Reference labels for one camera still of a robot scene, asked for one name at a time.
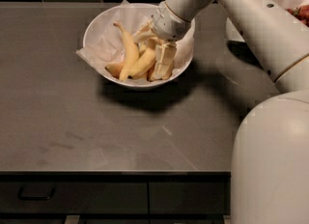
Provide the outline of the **cream short gripper finger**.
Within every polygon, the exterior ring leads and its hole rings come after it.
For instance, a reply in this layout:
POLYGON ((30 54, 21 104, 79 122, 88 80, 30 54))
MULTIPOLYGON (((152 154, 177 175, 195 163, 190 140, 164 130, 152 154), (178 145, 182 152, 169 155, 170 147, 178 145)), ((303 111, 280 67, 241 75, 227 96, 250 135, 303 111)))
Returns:
POLYGON ((133 36, 135 43, 140 43, 149 39, 157 39, 157 35, 154 32, 154 25, 151 22, 147 22, 141 26, 141 28, 133 36))

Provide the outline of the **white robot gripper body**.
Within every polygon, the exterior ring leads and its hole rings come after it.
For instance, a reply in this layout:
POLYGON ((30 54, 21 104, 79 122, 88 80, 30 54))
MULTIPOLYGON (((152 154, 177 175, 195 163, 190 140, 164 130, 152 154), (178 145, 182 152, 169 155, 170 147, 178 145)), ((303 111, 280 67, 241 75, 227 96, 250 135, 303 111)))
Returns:
POLYGON ((165 2, 161 2, 152 15, 152 30, 164 41, 179 41, 191 27, 191 22, 176 16, 165 2))

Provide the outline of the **cream long gripper finger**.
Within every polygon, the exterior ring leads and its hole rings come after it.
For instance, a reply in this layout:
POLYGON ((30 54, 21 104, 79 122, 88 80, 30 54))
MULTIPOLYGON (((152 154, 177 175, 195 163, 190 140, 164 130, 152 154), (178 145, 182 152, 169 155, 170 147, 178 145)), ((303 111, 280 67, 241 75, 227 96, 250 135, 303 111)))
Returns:
POLYGON ((156 59, 154 65, 154 79, 161 79, 168 70, 168 67, 172 61, 174 61, 177 46, 174 42, 167 42, 164 44, 158 44, 155 47, 156 59))

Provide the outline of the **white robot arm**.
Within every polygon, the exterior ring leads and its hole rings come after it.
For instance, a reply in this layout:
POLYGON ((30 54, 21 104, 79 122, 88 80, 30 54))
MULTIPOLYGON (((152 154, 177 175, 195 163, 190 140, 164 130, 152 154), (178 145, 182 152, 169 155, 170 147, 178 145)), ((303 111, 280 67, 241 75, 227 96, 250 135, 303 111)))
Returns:
POLYGON ((309 224, 309 29, 273 0, 164 0, 152 34, 182 39, 211 1, 261 66, 237 75, 258 102, 235 137, 231 224, 309 224))

